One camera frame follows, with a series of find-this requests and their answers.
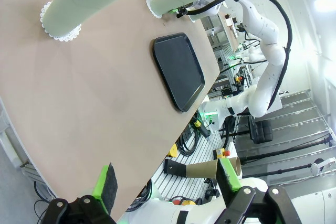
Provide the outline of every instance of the green light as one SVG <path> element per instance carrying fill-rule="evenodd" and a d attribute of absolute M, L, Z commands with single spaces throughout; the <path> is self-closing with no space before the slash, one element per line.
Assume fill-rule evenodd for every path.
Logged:
<path fill-rule="evenodd" d="M 217 115 L 217 112 L 207 112 L 207 113 L 204 113 L 204 115 Z"/>
<path fill-rule="evenodd" d="M 129 224 L 127 220 L 119 220 L 118 224 Z"/>

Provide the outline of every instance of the wooden table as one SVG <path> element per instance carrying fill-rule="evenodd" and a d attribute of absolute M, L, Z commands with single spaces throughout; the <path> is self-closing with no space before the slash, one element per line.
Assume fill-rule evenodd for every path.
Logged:
<path fill-rule="evenodd" d="M 112 216 L 119 219 L 206 96 L 218 65 L 201 22 L 157 19 L 145 0 L 118 0 L 83 23 L 71 42 L 42 29 L 39 14 L 48 1 L 0 0 L 0 96 L 58 197 L 75 200 L 112 163 Z M 186 113 L 175 110 L 151 55 L 153 39 L 178 32 L 189 36 L 205 77 Z"/>

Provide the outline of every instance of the white lace doily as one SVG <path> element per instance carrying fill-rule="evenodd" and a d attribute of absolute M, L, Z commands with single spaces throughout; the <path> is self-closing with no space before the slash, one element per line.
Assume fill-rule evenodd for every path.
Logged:
<path fill-rule="evenodd" d="M 44 28 L 43 26 L 43 16 L 44 16 L 44 13 L 46 12 L 46 10 L 48 9 L 49 5 L 51 4 L 51 2 L 48 2 L 46 5 L 44 5 L 44 7 L 41 9 L 41 13 L 40 13 L 40 21 L 42 23 L 42 27 Z M 45 29 L 44 31 L 49 34 L 50 37 L 53 37 L 54 39 L 56 40 L 59 40 L 59 41 L 65 41 L 65 42 L 68 42 L 68 41 L 71 41 L 73 39 L 76 39 L 77 38 L 77 35 L 79 35 L 79 32 L 80 32 L 80 27 L 82 26 L 82 24 L 80 24 L 79 26 L 77 26 L 74 30 L 72 30 L 71 32 L 69 32 L 67 35 L 63 36 L 63 37 L 54 37 L 52 35 L 50 35 Z"/>
<path fill-rule="evenodd" d="M 154 17 L 156 17 L 156 18 L 162 18 L 162 15 L 157 15 L 157 14 L 155 14 L 155 13 L 153 12 L 153 10 L 152 10 L 152 8 L 151 8 L 151 5 L 150 5 L 151 1 L 152 1 L 152 0 L 146 0 L 148 9 L 151 11 L 151 13 L 154 15 Z"/>

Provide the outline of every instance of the black tray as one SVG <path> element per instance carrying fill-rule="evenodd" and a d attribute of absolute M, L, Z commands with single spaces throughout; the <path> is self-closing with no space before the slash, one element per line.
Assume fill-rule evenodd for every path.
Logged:
<path fill-rule="evenodd" d="M 153 56 L 175 106 L 188 111 L 204 88 L 204 76 L 190 40 L 184 33 L 157 38 Z"/>

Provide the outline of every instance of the ceiling light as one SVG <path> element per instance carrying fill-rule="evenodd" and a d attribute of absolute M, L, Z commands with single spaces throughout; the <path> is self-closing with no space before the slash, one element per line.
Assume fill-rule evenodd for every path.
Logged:
<path fill-rule="evenodd" d="M 315 8 L 319 12 L 332 12 L 336 10 L 336 0 L 316 0 Z"/>

